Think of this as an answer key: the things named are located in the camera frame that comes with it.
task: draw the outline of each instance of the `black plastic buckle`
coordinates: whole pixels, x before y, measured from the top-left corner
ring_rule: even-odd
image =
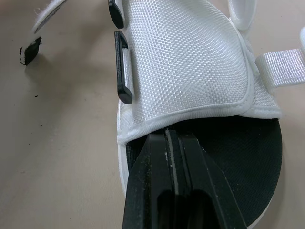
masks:
[[[127,186],[123,229],[246,229],[222,170],[193,134],[147,136]]]
[[[128,49],[128,44],[124,34],[121,31],[114,32],[115,36],[115,49],[116,49],[116,70],[118,77],[118,96],[125,104],[132,104],[132,93],[125,86],[125,72],[124,72],[124,59],[123,49]]]

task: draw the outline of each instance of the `beige floor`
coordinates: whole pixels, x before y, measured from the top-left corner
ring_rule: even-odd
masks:
[[[40,54],[25,68],[19,48],[34,9],[48,1],[0,0],[0,229],[119,229],[124,196],[107,0],[69,1],[43,29]],[[305,1],[258,1],[255,54],[300,47]],[[227,14],[225,0],[212,2]],[[276,96],[284,112],[283,169],[255,228],[305,228],[305,85]]]

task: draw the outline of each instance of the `white nylon strap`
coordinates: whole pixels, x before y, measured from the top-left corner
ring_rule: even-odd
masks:
[[[236,28],[249,29],[256,10],[256,0],[228,0],[230,17]]]
[[[301,49],[271,52],[256,59],[269,93],[279,86],[305,83],[305,59]]]

